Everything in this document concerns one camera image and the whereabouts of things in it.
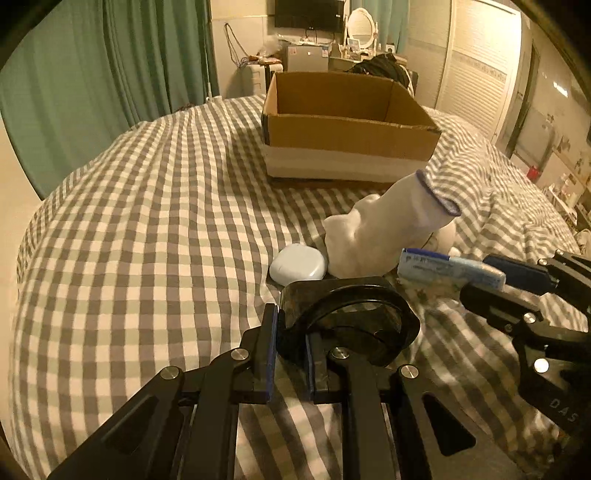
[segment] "mirror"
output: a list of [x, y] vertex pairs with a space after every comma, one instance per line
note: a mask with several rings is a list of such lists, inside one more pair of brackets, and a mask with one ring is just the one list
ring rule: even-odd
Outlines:
[[359, 48], [370, 48], [374, 41], [375, 23], [365, 8], [356, 8], [347, 22], [347, 33], [354, 40], [359, 40]]

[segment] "white drawer unit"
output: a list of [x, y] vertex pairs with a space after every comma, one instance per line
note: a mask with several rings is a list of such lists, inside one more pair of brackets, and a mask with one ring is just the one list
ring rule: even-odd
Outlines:
[[[283, 65], [281, 63], [274, 63], [269, 67], [269, 82], [271, 76], [275, 72], [283, 72]], [[267, 93], [267, 74], [265, 67], [258, 63], [246, 65], [242, 68], [242, 94], [249, 95], [265, 95]]]

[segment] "sock cuff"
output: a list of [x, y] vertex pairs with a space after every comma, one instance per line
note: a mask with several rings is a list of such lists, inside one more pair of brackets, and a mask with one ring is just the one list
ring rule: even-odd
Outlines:
[[445, 210], [448, 215], [459, 217], [462, 214], [460, 206], [454, 200], [447, 199], [445, 197], [440, 197], [433, 191], [433, 188], [427, 180], [427, 176], [425, 175], [424, 171], [417, 170], [415, 172], [415, 175], [417, 176], [417, 180], [421, 183], [421, 185], [423, 185], [423, 187], [429, 193], [429, 195], [433, 197], [437, 204], [441, 206], [441, 208]]

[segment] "toothpaste tube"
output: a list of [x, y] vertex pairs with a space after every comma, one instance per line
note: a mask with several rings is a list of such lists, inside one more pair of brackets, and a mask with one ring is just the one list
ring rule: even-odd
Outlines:
[[444, 294], [457, 293], [467, 283], [502, 290], [506, 275], [476, 260], [404, 248], [398, 264], [398, 279], [403, 285], [415, 288], [440, 287], [439, 293]]

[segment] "red object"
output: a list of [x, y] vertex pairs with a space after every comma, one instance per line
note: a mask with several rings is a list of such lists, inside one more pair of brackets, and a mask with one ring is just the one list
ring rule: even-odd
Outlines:
[[530, 167], [530, 169], [527, 172], [527, 177], [531, 181], [536, 181], [539, 176], [540, 176], [540, 171], [535, 167]]

